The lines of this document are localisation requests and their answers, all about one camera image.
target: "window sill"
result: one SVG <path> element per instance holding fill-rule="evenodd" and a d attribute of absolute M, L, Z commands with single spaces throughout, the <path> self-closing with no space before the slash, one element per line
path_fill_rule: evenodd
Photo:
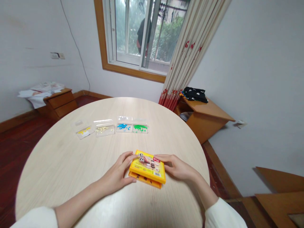
<path fill-rule="evenodd" d="M 159 74 L 154 74 L 150 72 L 135 70 L 123 66 L 117 66 L 114 64 L 108 63 L 108 56 L 106 45 L 106 38 L 105 38 L 105 21 L 104 21 L 104 13 L 103 13 L 103 2 L 102 0 L 94 0 L 95 3 L 95 13 L 96 13 L 96 22 L 97 22 L 97 30 L 98 30 L 98 37 L 99 37 L 99 46 L 100 46 L 100 53 L 101 53 L 101 62 L 102 68 L 104 70 L 113 71 L 116 73 L 126 74 L 129 76 L 142 78 L 150 81 L 164 83 L 166 77 Z"/>
<path fill-rule="evenodd" d="M 102 63 L 102 68 L 107 71 L 126 74 L 132 77 L 142 78 L 150 81 L 165 83 L 166 76 L 153 74 L 145 71 L 135 70 L 123 66 L 118 66 L 110 63 Z"/>

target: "electrical cord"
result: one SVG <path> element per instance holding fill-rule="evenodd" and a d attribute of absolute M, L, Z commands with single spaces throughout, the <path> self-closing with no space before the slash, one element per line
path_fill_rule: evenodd
<path fill-rule="evenodd" d="M 64 16 L 66 17 L 67 24 L 68 24 L 68 26 L 69 26 L 69 28 L 70 28 L 71 35 L 72 35 L 73 40 L 74 40 L 74 42 L 75 42 L 75 45 L 76 45 L 76 47 L 77 47 L 77 50 L 78 50 L 78 53 L 79 53 L 79 57 L 80 57 L 80 60 L 81 60 L 81 62 L 82 62 L 82 67 L 83 67 L 83 70 L 84 70 L 84 72 L 85 72 L 86 79 L 88 80 L 88 83 L 89 83 L 89 93 L 88 93 L 88 94 L 85 94 L 85 92 L 83 91 L 83 95 L 87 95 L 87 96 L 88 96 L 88 95 L 90 94 L 91 84 L 90 84 L 90 81 L 89 81 L 89 79 L 88 79 L 88 76 L 86 75 L 85 66 L 84 66 L 84 64 L 83 64 L 82 57 L 81 57 L 79 48 L 78 48 L 78 46 L 77 46 L 77 43 L 76 43 L 76 41 L 75 41 L 75 38 L 74 38 L 74 36 L 73 36 L 72 30 L 71 30 L 71 27 L 70 27 L 70 23 L 69 23 L 69 21 L 68 21 L 68 19 L 67 19 L 66 12 L 64 11 L 63 4 L 62 4 L 62 0 L 60 0 L 60 3 L 61 3 L 61 7 L 62 7 L 62 10 L 63 10 Z"/>

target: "yellow box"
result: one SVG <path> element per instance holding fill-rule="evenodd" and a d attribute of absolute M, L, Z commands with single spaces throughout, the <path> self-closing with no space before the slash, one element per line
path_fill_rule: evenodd
<path fill-rule="evenodd" d="M 162 184 L 166 183 L 164 163 L 140 150 L 135 154 L 139 157 L 132 161 L 129 176 L 159 189 L 162 188 Z"/>

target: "small plastic packet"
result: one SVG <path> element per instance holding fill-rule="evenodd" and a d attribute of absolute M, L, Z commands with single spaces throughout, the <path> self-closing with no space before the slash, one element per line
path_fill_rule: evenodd
<path fill-rule="evenodd" d="M 115 134 L 113 120 L 96 120 L 93 122 L 96 132 L 96 137 Z"/>
<path fill-rule="evenodd" d="M 147 120 L 140 119 L 140 118 L 134 119 L 133 120 L 133 133 L 147 134 L 148 133 Z"/>
<path fill-rule="evenodd" d="M 116 132 L 132 133 L 133 130 L 133 118 L 126 116 L 117 117 Z"/>
<path fill-rule="evenodd" d="M 79 139 L 83 139 L 94 133 L 92 126 L 85 120 L 76 121 L 71 126 Z"/>

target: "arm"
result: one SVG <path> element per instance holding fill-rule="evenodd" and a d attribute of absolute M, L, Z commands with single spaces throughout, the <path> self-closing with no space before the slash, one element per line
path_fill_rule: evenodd
<path fill-rule="evenodd" d="M 247 227 L 243 218 L 225 201 L 218 198 L 202 175 L 175 155 L 154 155 L 165 164 L 165 171 L 177 179 L 190 181 L 196 187 L 205 208 L 206 227 Z"/>
<path fill-rule="evenodd" d="M 129 163 L 137 157 L 138 155 L 134 155 L 132 151 L 123 153 L 102 178 L 89 185 L 64 204 L 56 207 L 58 227 L 72 227 L 80 216 L 96 201 L 130 183 L 136 182 L 136 179 L 132 177 L 124 178 L 124 171 Z"/>
<path fill-rule="evenodd" d="M 124 171 L 129 163 L 137 158 L 132 151 L 120 155 L 116 163 L 98 181 L 90 184 L 80 193 L 54 210 L 40 207 L 31 210 L 12 227 L 35 228 L 49 227 L 70 228 L 99 199 L 110 195 L 124 186 L 136 182 L 132 177 L 124 178 Z"/>

